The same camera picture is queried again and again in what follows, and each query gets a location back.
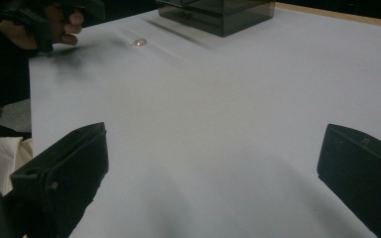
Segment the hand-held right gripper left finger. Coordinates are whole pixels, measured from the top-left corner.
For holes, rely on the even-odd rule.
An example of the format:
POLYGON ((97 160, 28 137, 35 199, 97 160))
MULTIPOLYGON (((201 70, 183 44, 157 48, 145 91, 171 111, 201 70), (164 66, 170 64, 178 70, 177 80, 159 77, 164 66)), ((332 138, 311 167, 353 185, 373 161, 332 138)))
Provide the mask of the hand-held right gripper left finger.
POLYGON ((68 238, 108 172, 105 125, 78 128, 10 175, 18 238, 68 238))

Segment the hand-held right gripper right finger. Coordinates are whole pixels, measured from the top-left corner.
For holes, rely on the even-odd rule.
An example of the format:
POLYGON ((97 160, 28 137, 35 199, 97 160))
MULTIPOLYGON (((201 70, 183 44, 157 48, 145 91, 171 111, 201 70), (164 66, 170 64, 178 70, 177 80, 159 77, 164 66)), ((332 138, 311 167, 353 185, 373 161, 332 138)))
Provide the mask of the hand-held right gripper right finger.
POLYGON ((329 124, 317 173, 355 216, 381 238, 381 141, 351 128, 329 124))

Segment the white cloth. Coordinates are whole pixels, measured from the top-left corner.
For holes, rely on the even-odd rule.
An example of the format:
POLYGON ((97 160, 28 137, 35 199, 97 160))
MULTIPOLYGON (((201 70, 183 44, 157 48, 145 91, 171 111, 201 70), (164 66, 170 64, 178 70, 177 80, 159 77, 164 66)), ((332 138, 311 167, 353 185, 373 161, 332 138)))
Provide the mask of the white cloth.
POLYGON ((12 189, 10 175, 33 158, 33 141, 23 137, 0 137, 0 192, 12 189))

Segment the dark transparent plastic box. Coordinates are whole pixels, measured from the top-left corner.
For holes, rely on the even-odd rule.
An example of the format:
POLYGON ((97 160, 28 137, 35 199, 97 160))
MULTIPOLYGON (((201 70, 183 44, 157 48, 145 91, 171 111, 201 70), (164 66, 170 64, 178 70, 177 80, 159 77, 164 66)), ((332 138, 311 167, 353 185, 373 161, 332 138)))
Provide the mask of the dark transparent plastic box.
POLYGON ((272 19, 275 0, 156 0, 161 17, 227 37, 272 19))

